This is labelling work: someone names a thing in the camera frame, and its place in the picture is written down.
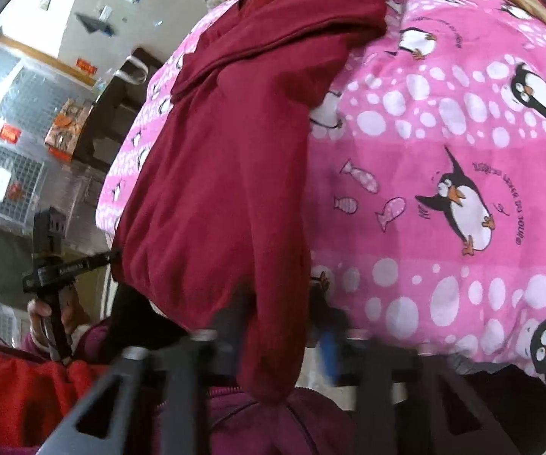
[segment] orange label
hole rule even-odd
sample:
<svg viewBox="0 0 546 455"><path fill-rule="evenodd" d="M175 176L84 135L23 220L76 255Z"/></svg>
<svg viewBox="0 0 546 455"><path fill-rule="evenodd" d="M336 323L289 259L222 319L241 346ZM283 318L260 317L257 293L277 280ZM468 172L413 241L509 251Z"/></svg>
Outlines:
<svg viewBox="0 0 546 455"><path fill-rule="evenodd" d="M10 144L17 144L21 133L22 130L5 123L0 130L0 139Z"/></svg>
<svg viewBox="0 0 546 455"><path fill-rule="evenodd" d="M98 69L92 65L89 61L83 58L77 59L77 68L84 71L87 75L95 75Z"/></svg>

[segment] red jacket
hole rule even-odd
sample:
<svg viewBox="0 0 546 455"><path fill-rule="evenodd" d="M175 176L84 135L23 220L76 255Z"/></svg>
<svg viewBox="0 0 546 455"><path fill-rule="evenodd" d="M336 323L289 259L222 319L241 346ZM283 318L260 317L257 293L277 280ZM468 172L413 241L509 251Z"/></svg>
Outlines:
<svg viewBox="0 0 546 455"><path fill-rule="evenodd" d="M237 286L256 293L239 384L283 399L307 338L302 228L309 111L349 50L385 32L384 0L244 0L199 39L123 212L114 269L188 330Z"/></svg>

